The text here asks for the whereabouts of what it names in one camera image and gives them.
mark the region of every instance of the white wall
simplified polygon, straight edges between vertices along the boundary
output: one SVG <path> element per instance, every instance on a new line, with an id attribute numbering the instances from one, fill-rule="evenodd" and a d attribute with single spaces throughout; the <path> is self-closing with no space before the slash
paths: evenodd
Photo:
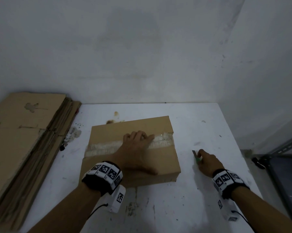
<path id="1" fill-rule="evenodd" d="M 218 102 L 255 148 L 292 120 L 292 0 L 0 0 L 0 100 L 12 91 Z"/>

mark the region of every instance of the black cable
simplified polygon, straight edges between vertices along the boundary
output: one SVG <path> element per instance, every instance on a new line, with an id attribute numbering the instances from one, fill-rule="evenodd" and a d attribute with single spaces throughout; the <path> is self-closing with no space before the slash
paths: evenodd
<path id="1" fill-rule="evenodd" d="M 100 207 L 103 207 L 103 206 L 107 207 L 108 204 L 102 204 L 102 205 L 98 206 L 96 209 L 94 209 L 93 212 L 91 212 L 91 214 L 90 214 L 89 217 L 87 218 L 87 220 L 92 216 L 92 214 L 93 214 L 96 210 L 98 210 Z"/>
<path id="2" fill-rule="evenodd" d="M 236 212 L 236 213 L 238 213 L 240 216 L 242 216 L 242 218 L 246 221 L 247 224 L 249 224 L 249 226 L 252 228 L 252 230 L 253 230 L 255 233 L 257 233 L 257 231 L 252 227 L 252 225 L 247 221 L 247 219 L 245 219 L 245 217 L 244 217 L 241 213 L 239 213 L 238 211 L 231 211 L 231 212 L 232 212 L 232 213 Z"/>

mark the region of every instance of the clear tape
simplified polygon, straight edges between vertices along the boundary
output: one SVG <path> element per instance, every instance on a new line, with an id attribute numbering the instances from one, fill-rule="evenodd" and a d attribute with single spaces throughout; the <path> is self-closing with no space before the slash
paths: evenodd
<path id="1" fill-rule="evenodd" d="M 113 154 L 122 145 L 123 141 L 111 141 L 98 144 L 90 144 L 87 146 L 84 157 Z M 149 144 L 148 149 L 156 149 L 174 145 L 173 133 L 163 133 L 155 136 L 154 140 Z"/>

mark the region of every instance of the tabletop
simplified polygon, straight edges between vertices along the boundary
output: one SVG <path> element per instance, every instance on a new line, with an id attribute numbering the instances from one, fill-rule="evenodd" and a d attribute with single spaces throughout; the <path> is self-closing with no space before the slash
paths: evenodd
<path id="1" fill-rule="evenodd" d="M 72 124 L 65 150 L 50 168 L 20 229 L 27 232 L 78 185 L 91 127 L 168 115 L 181 167 L 176 182 L 128 188 L 117 214 L 104 207 L 81 232 L 253 232 L 243 219 L 226 221 L 217 204 L 212 179 L 200 173 L 191 150 L 214 154 L 261 197 L 217 103 L 82 105 Z M 97 206 L 104 203 L 101 198 Z"/>

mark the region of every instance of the cardboard flap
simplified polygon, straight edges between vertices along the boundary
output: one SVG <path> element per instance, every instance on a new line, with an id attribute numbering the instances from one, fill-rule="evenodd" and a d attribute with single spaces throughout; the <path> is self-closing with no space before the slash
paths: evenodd
<path id="1" fill-rule="evenodd" d="M 0 103 L 0 127 L 46 129 L 65 94 L 11 93 Z"/>
<path id="2" fill-rule="evenodd" d="M 40 129 L 0 128 L 0 196 L 16 175 L 41 134 Z"/>
<path id="3" fill-rule="evenodd" d="M 123 135 L 132 131 L 144 131 L 147 135 L 160 135 L 163 133 L 173 133 L 173 128 L 169 116 L 133 120 L 121 123 L 104 124 L 93 126 L 89 139 L 89 144 L 101 142 L 120 141 Z"/>

